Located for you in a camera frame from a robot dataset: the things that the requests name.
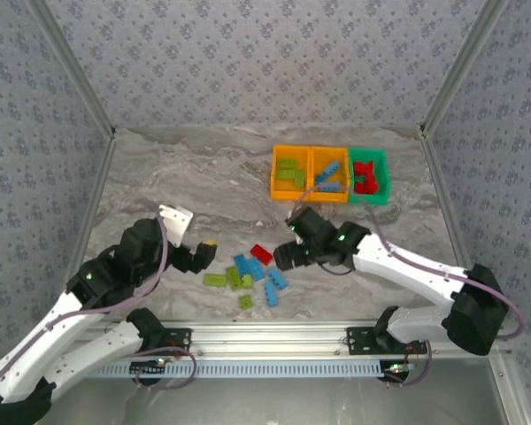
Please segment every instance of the marble surface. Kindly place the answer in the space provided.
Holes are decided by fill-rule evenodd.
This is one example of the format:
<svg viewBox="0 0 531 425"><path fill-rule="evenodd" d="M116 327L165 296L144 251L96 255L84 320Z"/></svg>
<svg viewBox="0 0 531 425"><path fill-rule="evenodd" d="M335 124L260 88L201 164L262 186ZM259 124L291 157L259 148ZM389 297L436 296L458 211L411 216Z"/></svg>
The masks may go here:
<svg viewBox="0 0 531 425"><path fill-rule="evenodd" d="M273 250L292 239L284 218L293 203L269 197L276 143L377 147L388 155L389 203L375 208L386 237L431 259L454 264L443 214L419 139L377 127L193 127L120 129L116 149L88 243L87 258L117 243L124 228L152 217L159 204L195 213L185 243L213 238L217 258L208 273L224 273L232 257L254 243ZM354 220L373 227L361 205L315 204L336 225ZM203 285L201 274L168 269L141 305L168 319L374 319L388 305L427 301L373 275L332 276L316 266L285 273L289 286L279 305L266 306L263 284L253 290ZM243 311L238 297L251 294Z"/></svg>

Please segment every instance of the patterned wallpaper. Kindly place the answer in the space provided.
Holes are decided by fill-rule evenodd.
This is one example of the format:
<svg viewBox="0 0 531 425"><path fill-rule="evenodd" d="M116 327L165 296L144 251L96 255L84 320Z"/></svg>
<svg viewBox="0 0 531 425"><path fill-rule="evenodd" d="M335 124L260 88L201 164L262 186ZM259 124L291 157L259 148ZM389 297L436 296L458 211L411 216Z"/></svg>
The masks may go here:
<svg viewBox="0 0 531 425"><path fill-rule="evenodd" d="M103 149L25 3L0 0L0 357L58 296Z"/></svg>
<svg viewBox="0 0 531 425"><path fill-rule="evenodd" d="M413 123L483 0L48 0L120 127Z"/></svg>
<svg viewBox="0 0 531 425"><path fill-rule="evenodd" d="M433 140L473 259L527 314L531 392L531 0L510 2Z"/></svg>

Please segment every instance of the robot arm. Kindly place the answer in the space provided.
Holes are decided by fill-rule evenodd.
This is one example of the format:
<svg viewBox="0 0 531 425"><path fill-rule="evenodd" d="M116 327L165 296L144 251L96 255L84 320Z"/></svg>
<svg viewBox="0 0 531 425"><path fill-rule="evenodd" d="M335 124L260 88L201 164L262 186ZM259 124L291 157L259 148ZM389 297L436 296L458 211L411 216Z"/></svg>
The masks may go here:
<svg viewBox="0 0 531 425"><path fill-rule="evenodd" d="M472 270L452 267L389 245L370 229L352 222L339 228L324 220L310 207L287 220L296 241L279 246L274 257L277 267L289 270L311 264L346 266L361 273L376 274L417 292L435 306L418 309L388 307L375 326L376 339L384 349L394 344L429 340L445 335L457 346L476 355L487 355L502 326L508 307L489 293L453 276L464 276L501 293L496 278L486 267ZM405 264L400 254L422 268L441 272L442 277Z"/></svg>
<svg viewBox="0 0 531 425"><path fill-rule="evenodd" d="M181 244L193 214L165 206L160 207L160 214L168 239L165 268L173 266L183 273L206 269L214 260L216 245L200 243L192 254ZM81 266L43 320L0 359L1 372L13 356L21 353L10 370L0 375L0 425L34 424L47 413L52 401L103 364L164 346L163 325L149 310L139 309L111 332L66 353L86 328L108 313L106 309L102 313L94 313L95 310L131 298L135 289L156 273L162 247L157 219L142 219L124 231L118 245ZM78 311L83 314L50 325L59 316ZM39 339L27 346L43 331Z"/></svg>

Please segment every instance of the orange bin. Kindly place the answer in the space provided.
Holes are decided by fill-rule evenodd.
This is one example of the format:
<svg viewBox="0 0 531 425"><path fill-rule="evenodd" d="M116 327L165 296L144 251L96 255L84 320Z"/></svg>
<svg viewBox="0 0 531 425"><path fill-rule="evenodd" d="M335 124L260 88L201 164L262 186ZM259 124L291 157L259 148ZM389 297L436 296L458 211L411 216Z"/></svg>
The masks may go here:
<svg viewBox="0 0 531 425"><path fill-rule="evenodd" d="M292 158L296 161L296 169L304 171L305 185L299 188L293 180L278 180L277 160L279 158ZM312 185L311 181L311 148L309 146L292 146L287 144L276 144L273 147L273 163L271 177L271 197L282 201L297 201L307 189Z"/></svg>
<svg viewBox="0 0 531 425"><path fill-rule="evenodd" d="M323 146L311 147L311 173L309 174L309 186L312 187L315 175L320 174L333 161L338 161L340 167L338 171L331 175L327 182L339 182L344 187L350 187L350 165L348 149L328 148ZM319 192L315 190L309 195L312 202L348 202L348 192L339 190L338 192Z"/></svg>

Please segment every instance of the green lego brick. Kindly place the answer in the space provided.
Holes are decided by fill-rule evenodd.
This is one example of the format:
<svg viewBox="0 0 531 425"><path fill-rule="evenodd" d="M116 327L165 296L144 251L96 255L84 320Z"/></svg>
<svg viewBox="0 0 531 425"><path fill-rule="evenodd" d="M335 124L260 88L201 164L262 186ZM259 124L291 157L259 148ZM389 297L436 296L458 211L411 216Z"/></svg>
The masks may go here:
<svg viewBox="0 0 531 425"><path fill-rule="evenodd" d="M205 274L203 283L206 286L227 286L227 277L223 274Z"/></svg>
<svg viewBox="0 0 531 425"><path fill-rule="evenodd" d="M277 167L280 170L294 170L297 168L297 160L295 158L277 158Z"/></svg>
<svg viewBox="0 0 531 425"><path fill-rule="evenodd" d="M242 276L242 287L246 289L252 288L251 276L249 274Z"/></svg>
<svg viewBox="0 0 531 425"><path fill-rule="evenodd" d="M295 179L296 170L277 170L275 178L277 180L293 180Z"/></svg>
<svg viewBox="0 0 531 425"><path fill-rule="evenodd" d="M253 306L251 302L251 297L249 295L243 295L239 297L238 299L240 300L240 307L243 310L248 310L249 308Z"/></svg>
<svg viewBox="0 0 531 425"><path fill-rule="evenodd" d="M304 170L295 171L295 185L298 188L304 188Z"/></svg>
<svg viewBox="0 0 531 425"><path fill-rule="evenodd" d="M239 290L242 287L242 278L238 274L236 266L227 268L227 278L230 281L232 290Z"/></svg>

